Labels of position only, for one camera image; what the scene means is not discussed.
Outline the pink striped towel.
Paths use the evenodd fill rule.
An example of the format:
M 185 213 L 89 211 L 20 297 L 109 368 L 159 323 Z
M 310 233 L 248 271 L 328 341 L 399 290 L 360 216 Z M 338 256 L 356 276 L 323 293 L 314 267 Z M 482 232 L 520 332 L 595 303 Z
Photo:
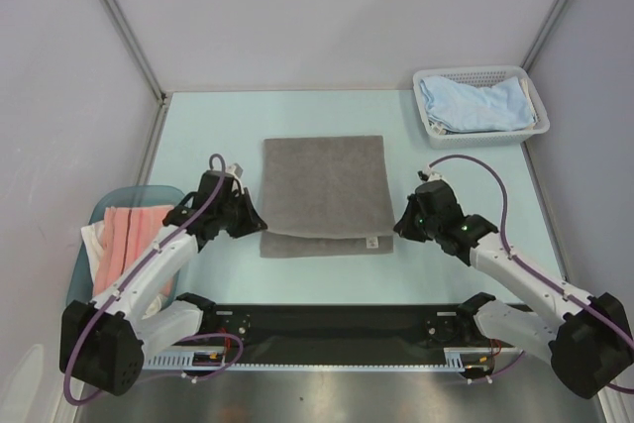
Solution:
M 93 294 L 113 284 L 156 238 L 171 205 L 108 207 L 103 219 L 102 256 L 97 260 Z

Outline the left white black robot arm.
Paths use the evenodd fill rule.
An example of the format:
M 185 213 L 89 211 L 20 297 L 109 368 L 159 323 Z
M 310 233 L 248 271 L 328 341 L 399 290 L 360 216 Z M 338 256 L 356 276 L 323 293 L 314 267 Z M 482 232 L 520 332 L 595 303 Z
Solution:
M 146 314 L 162 288 L 219 233 L 238 239 L 265 230 L 241 175 L 237 164 L 205 171 L 130 269 L 90 301 L 66 306 L 59 369 L 69 402 L 81 403 L 70 389 L 75 379 L 112 395 L 126 393 L 144 364 L 175 344 L 210 342 L 219 350 L 213 363 L 229 350 L 243 350 L 243 337 L 227 332 L 215 303 L 202 296 L 184 293 L 157 314 Z

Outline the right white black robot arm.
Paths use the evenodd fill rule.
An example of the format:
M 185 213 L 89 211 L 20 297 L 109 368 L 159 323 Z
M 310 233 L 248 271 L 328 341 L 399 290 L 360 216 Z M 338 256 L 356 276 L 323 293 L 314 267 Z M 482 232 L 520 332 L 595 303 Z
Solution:
M 527 305 L 520 311 L 481 293 L 456 321 L 459 339 L 509 344 L 548 364 L 575 395 L 591 399 L 633 364 L 633 339 L 622 303 L 555 280 L 515 253 L 501 231 L 479 215 L 463 212 L 451 186 L 428 180 L 407 198 L 395 233 L 409 241 L 433 241 L 442 251 L 488 275 Z

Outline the grey terry towel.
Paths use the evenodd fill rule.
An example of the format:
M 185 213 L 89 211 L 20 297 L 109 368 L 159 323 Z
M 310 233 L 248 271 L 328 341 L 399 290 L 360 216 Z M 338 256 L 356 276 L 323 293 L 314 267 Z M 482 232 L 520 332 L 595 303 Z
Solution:
M 265 259 L 392 253 L 383 137 L 264 140 L 262 217 Z

